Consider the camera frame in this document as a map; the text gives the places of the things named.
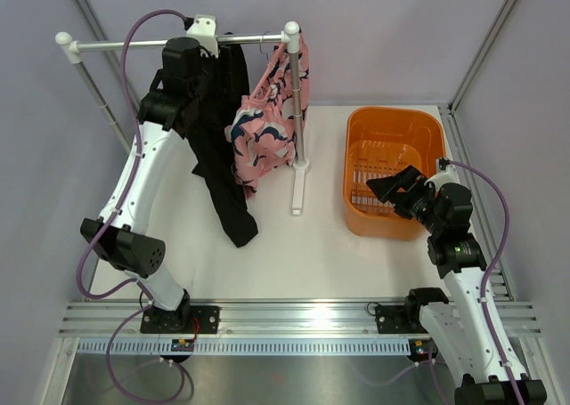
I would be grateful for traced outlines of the black shorts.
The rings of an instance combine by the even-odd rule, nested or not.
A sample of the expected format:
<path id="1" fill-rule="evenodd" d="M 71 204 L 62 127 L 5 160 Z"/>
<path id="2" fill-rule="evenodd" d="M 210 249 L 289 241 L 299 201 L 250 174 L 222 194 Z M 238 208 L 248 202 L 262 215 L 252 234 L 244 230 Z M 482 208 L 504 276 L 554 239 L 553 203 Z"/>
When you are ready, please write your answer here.
<path id="1" fill-rule="evenodd" d="M 198 160 L 192 172 L 204 179 L 224 233 L 233 245 L 243 247 L 258 229 L 248 212 L 244 189 L 232 171 L 234 150 L 224 132 L 232 124 L 242 97 L 249 93 L 248 67 L 241 46 L 221 45 L 215 66 L 215 87 L 199 103 L 198 119 L 186 138 Z"/>

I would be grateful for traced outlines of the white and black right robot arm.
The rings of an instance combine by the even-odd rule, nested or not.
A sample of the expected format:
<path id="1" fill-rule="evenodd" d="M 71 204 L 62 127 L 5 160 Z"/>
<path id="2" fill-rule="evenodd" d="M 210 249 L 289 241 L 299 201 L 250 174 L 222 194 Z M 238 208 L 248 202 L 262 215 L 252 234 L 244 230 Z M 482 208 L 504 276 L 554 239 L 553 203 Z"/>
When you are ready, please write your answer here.
<path id="1" fill-rule="evenodd" d="M 488 263 L 471 233 L 472 193 L 447 182 L 454 162 L 441 158 L 440 171 L 427 178 L 407 166 L 367 185 L 397 215 L 415 220 L 428 232 L 427 253 L 446 289 L 416 288 L 403 305 L 404 323 L 425 330 L 430 350 L 450 370 L 456 404 L 543 404 L 548 394 L 517 357 L 493 299 Z"/>

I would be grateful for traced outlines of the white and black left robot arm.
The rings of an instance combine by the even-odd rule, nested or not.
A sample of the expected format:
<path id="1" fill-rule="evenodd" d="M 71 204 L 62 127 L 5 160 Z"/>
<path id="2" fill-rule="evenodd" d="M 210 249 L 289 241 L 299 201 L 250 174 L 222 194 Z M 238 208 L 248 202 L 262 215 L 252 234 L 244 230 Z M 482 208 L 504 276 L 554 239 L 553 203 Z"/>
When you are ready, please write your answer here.
<path id="1" fill-rule="evenodd" d="M 191 324 L 189 297 L 166 267 L 165 242 L 147 230 L 167 163 L 213 83 L 215 60 L 194 38 L 167 41 L 162 67 L 136 115 L 139 134 L 118 184 L 98 218 L 85 219 L 80 229 L 100 259 L 151 294 L 143 317 L 175 333 Z"/>

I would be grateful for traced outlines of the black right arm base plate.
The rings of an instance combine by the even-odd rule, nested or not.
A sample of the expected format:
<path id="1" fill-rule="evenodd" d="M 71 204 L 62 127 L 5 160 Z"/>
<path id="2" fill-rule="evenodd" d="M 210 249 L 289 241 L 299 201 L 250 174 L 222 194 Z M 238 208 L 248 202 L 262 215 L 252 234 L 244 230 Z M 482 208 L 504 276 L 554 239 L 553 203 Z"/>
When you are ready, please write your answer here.
<path id="1" fill-rule="evenodd" d="M 379 334 L 426 334 L 419 319 L 405 305 L 377 304 L 374 317 Z"/>

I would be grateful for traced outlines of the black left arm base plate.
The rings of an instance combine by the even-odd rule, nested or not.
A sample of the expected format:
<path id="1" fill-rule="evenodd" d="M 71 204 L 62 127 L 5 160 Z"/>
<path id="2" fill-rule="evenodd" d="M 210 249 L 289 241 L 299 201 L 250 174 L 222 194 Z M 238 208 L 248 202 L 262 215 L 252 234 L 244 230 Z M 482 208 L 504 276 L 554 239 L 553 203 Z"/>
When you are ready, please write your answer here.
<path id="1" fill-rule="evenodd" d="M 193 335 L 216 334 L 219 327 L 220 307 L 214 305 L 186 305 L 182 310 L 167 312 L 151 307 L 142 316 L 142 334 Z"/>

